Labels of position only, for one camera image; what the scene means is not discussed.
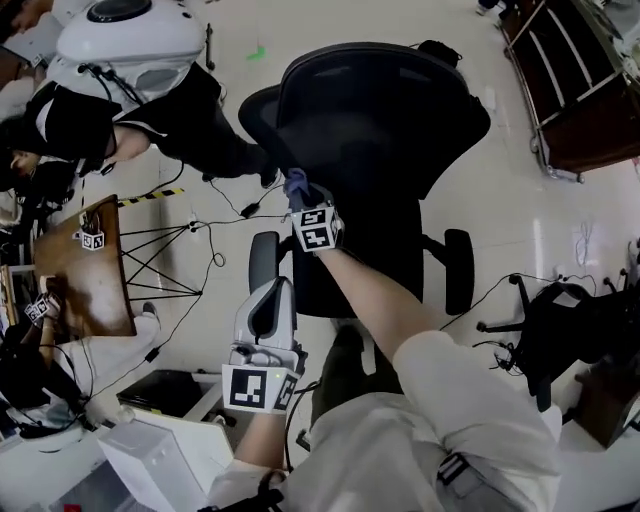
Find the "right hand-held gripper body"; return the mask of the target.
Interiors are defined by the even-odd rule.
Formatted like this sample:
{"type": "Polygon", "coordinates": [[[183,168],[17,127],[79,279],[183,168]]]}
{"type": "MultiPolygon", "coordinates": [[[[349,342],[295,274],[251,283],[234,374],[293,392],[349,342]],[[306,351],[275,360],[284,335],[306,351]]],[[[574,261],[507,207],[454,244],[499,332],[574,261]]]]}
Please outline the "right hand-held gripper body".
{"type": "Polygon", "coordinates": [[[304,252],[335,249],[341,241],[344,223],[333,195],[324,187],[309,183],[298,187],[290,199],[291,220],[304,252]]]}

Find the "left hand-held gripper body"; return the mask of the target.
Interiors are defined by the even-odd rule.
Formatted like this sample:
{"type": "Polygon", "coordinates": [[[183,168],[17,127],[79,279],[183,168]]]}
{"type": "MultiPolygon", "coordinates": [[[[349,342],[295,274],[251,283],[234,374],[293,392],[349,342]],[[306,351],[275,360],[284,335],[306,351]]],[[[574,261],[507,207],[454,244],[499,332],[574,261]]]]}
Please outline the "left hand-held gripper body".
{"type": "Polygon", "coordinates": [[[237,311],[229,360],[222,365],[227,409],[287,411],[307,358],[296,329],[294,289],[287,278],[276,277],[251,293],[237,311]]]}

